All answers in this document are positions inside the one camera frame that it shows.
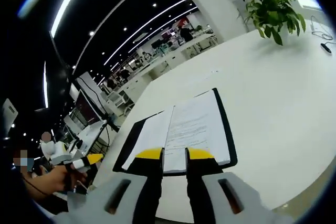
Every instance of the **cable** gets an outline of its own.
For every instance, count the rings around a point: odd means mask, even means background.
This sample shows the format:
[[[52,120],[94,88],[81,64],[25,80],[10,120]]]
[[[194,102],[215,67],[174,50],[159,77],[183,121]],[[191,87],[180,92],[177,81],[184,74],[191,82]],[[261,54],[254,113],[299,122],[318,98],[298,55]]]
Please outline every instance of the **cable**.
[[[30,184],[32,187],[34,187],[37,191],[39,191],[41,194],[45,195],[45,196],[49,196],[48,194],[46,194],[45,192],[41,191],[40,189],[38,189],[36,186],[34,186],[32,183],[30,183],[28,180],[26,180],[26,178],[22,175],[22,178],[28,183]]]
[[[326,42],[326,43],[324,43],[324,44],[325,44],[325,45],[326,45],[326,44],[335,44],[335,45],[336,45],[336,43],[329,42],[329,41],[328,41],[328,42]]]
[[[87,85],[86,84],[86,82],[81,78],[81,77],[78,77],[78,79],[81,79],[82,80],[82,82],[84,82],[84,84],[96,95],[96,97],[97,97],[97,99],[98,99],[98,102],[100,103],[100,105],[101,105],[101,107],[104,109],[104,111],[105,111],[105,113],[108,115],[109,113],[107,113],[107,111],[106,111],[106,109],[104,108],[104,106],[103,106],[103,104],[101,104],[101,101],[99,100],[99,97],[98,97],[98,94],[92,89],[92,88],[90,88],[89,87],[89,85]]]
[[[318,36],[322,39],[326,39],[326,40],[333,40],[332,35],[320,24],[319,20],[315,17],[315,16],[311,16],[310,17],[310,21],[311,21],[311,28],[314,29],[314,24],[313,24],[313,18],[316,20],[316,22],[320,25],[320,27],[325,31],[312,31],[311,34]]]
[[[105,127],[106,132],[107,132],[107,138],[109,139],[109,144],[108,147],[106,148],[106,152],[108,151],[109,147],[110,147],[110,135],[109,135],[109,130],[107,129],[107,127]]]

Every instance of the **person sitting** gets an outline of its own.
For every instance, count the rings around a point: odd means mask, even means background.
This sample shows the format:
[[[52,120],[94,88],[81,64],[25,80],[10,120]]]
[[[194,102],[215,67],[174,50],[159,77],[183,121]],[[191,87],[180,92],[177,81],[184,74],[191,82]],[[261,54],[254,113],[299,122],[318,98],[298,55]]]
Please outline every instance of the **person sitting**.
[[[193,40],[193,36],[188,28],[183,28],[182,26],[179,26],[179,32],[180,36],[185,40],[185,42]]]

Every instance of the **office desk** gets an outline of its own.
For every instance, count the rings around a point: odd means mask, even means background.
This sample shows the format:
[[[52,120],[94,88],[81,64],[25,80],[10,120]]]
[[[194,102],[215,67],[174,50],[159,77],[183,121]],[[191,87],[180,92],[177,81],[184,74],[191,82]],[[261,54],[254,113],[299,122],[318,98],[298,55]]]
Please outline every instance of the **office desk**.
[[[89,151],[93,147],[93,144],[106,126],[106,120],[99,121],[92,125],[88,125],[78,134],[79,139],[83,140],[83,143],[85,144],[85,146],[81,146],[81,148],[78,149],[83,156],[89,154]]]
[[[224,171],[256,189],[269,209],[291,200],[336,153],[336,47],[328,44],[333,51],[328,56],[321,42],[306,31],[290,35],[289,45],[282,47],[255,30],[152,81],[117,134],[94,185],[113,177],[133,123],[216,87],[238,157],[238,164]],[[186,186],[185,176],[164,177],[157,217],[193,222]]]
[[[149,64],[145,65],[140,70],[138,70],[136,75],[127,83],[125,83],[117,92],[120,93],[124,91],[134,103],[137,102],[142,92],[146,89],[149,83],[153,81],[153,78],[149,75],[149,73],[152,70],[154,70],[156,67],[158,67],[164,62],[167,62],[170,68],[173,69],[179,64],[189,60],[189,57],[187,57],[182,53],[183,50],[211,37],[212,35],[213,34],[200,35],[197,38],[183,44],[175,51],[169,52],[167,55],[163,57],[157,57]]]

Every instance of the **white pillar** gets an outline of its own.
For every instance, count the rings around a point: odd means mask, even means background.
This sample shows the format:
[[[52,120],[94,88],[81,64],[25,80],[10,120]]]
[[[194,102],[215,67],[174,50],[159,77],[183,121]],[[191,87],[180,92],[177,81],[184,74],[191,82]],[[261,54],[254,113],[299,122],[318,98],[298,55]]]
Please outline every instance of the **white pillar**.
[[[239,12],[230,0],[193,0],[217,36],[219,43],[246,33]]]

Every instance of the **computer monitor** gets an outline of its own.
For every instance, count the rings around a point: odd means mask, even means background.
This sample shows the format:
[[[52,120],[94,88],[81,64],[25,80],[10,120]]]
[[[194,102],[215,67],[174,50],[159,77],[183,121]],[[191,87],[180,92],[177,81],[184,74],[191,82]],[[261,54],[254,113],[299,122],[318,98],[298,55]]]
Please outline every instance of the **computer monitor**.
[[[95,112],[82,90],[79,91],[75,106],[89,125],[101,121],[101,117]]]

